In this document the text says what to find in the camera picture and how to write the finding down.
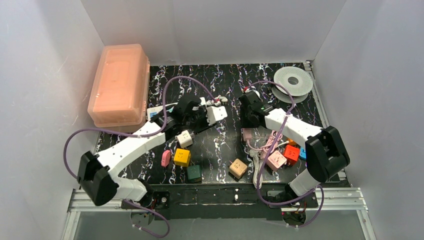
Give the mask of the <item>pink power strip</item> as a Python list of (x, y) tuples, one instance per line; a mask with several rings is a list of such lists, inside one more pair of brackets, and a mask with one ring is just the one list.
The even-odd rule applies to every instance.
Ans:
[(248, 142), (252, 139), (252, 129), (251, 128), (243, 128), (242, 129), (242, 138), (244, 142)]

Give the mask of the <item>white power strip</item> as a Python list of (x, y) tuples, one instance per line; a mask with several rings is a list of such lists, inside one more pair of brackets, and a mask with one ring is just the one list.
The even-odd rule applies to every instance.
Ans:
[[(221, 96), (221, 95), (218, 95), (217, 97), (215, 97), (214, 100), (206, 100), (205, 97), (200, 97), (200, 100), (201, 100), (201, 105), (206, 105), (208, 107), (210, 107), (210, 106), (220, 107), (220, 106), (224, 106), (224, 105), (229, 103), (228, 98), (225, 97), (225, 96)], [(178, 104), (177, 102), (166, 104), (165, 105), (166, 110), (168, 112), (172, 112), (173, 107), (176, 106), (177, 104)], [(155, 107), (148, 108), (146, 110), (147, 120), (150, 121), (153, 116), (155, 116), (156, 114), (158, 114), (159, 112), (162, 112), (162, 111), (163, 111), (162, 105), (158, 105), (158, 106), (155, 106)]]

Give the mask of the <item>white cartoon cube plug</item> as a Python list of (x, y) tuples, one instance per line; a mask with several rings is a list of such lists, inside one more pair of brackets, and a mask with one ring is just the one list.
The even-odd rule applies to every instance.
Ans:
[(194, 134), (188, 130), (182, 131), (179, 135), (176, 136), (179, 146), (182, 149), (185, 149), (193, 144)]

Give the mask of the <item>yellow cube plug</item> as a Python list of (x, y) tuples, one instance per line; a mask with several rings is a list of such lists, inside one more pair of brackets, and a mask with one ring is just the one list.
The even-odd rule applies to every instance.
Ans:
[(173, 157), (176, 166), (188, 167), (190, 164), (191, 152), (187, 149), (177, 148)]

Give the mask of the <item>orange power bank socket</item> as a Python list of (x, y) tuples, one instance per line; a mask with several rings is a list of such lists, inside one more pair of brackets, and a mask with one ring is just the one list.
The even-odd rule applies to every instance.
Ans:
[(287, 144), (290, 145), (290, 146), (296, 146), (297, 145), (297, 143), (290, 138), (287, 139)]

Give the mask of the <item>pink cube plug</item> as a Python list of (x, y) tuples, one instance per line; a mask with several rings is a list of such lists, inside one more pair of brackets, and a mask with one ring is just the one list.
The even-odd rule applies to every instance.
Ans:
[(161, 156), (161, 166), (166, 168), (171, 161), (172, 152), (170, 150), (165, 150)]
[(281, 168), (283, 165), (287, 163), (287, 159), (279, 152), (274, 151), (268, 158), (267, 158), (267, 166), (273, 171), (278, 171), (279, 168)]

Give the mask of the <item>red cube socket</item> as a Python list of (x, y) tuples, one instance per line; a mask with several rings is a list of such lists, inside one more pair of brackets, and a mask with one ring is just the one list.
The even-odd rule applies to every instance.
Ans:
[(283, 156), (286, 158), (286, 162), (288, 166), (293, 166), (297, 163), (299, 156), (300, 156), (300, 149), (292, 146), (287, 145), (283, 151)]

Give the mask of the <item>beige cube plug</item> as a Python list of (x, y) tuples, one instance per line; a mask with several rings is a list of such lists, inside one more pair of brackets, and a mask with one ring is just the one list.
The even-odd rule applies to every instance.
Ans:
[(240, 180), (247, 169), (248, 166), (237, 158), (229, 166), (229, 173), (232, 174), (237, 180)]

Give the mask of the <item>green cube plug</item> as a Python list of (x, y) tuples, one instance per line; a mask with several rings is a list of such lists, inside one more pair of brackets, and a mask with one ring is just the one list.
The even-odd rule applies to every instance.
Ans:
[(200, 165), (191, 165), (187, 167), (187, 181), (189, 183), (198, 183), (202, 181), (202, 168)]

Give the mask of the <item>light blue cube socket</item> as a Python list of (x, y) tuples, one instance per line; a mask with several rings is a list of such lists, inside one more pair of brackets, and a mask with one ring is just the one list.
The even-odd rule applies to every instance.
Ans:
[(300, 148), (299, 158), (302, 160), (306, 160), (307, 158), (306, 150), (303, 147)]

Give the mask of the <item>pink plastic storage box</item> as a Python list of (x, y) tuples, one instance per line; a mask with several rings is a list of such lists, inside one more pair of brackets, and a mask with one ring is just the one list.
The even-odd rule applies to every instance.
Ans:
[(140, 44), (102, 50), (87, 112), (98, 128), (131, 132), (146, 122), (150, 62)]

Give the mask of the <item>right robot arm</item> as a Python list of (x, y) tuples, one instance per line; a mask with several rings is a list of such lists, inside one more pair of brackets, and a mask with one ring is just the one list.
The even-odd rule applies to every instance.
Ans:
[(264, 103), (254, 91), (244, 93), (239, 101), (243, 128), (262, 126), (281, 132), (306, 152), (306, 169), (285, 186), (281, 201), (299, 199), (350, 164), (346, 147), (335, 127), (311, 125), (287, 110)]

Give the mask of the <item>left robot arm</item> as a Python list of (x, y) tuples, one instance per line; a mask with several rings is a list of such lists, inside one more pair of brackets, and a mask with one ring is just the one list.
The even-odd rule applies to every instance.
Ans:
[(81, 156), (77, 182), (95, 206), (112, 199), (141, 202), (153, 189), (145, 180), (119, 177), (119, 173), (140, 156), (191, 130), (198, 134), (227, 116), (223, 106), (208, 105), (204, 98), (184, 96), (177, 104), (165, 106), (146, 122), (133, 137), (96, 154)]

